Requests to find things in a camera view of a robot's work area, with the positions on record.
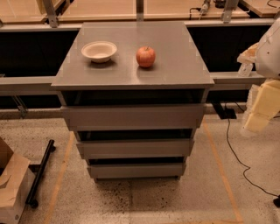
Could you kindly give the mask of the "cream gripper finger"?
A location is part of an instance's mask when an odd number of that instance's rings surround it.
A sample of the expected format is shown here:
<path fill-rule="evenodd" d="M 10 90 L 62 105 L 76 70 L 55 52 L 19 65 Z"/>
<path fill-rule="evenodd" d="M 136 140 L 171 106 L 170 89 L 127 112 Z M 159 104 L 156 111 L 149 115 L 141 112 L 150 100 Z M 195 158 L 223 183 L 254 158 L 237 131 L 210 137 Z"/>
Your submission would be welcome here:
<path fill-rule="evenodd" d="M 253 85 L 248 92 L 241 133 L 252 137 L 264 130 L 280 112 L 280 80 L 267 79 L 261 86 Z"/>

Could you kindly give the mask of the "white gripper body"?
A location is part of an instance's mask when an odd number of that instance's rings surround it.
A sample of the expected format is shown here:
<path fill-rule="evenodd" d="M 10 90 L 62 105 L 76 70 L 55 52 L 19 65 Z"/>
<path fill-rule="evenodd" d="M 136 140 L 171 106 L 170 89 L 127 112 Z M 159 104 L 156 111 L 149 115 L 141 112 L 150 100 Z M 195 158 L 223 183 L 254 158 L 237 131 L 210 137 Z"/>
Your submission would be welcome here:
<path fill-rule="evenodd" d="M 250 46 L 247 50 L 239 54 L 239 56 L 237 57 L 237 61 L 239 63 L 246 63 L 246 64 L 255 63 L 257 47 L 258 47 L 257 43 Z"/>

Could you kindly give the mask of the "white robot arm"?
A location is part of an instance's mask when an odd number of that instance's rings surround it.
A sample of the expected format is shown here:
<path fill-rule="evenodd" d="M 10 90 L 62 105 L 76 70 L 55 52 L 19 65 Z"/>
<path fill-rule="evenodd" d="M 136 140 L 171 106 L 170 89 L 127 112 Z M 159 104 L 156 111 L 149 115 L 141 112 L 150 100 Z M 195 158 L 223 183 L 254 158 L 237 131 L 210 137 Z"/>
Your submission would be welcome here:
<path fill-rule="evenodd" d="M 246 137 L 259 134 L 280 112 L 280 18 L 260 40 L 241 53 L 238 74 L 249 76 L 252 68 L 265 78 L 261 86 L 249 90 L 247 110 L 242 118 L 241 133 Z"/>

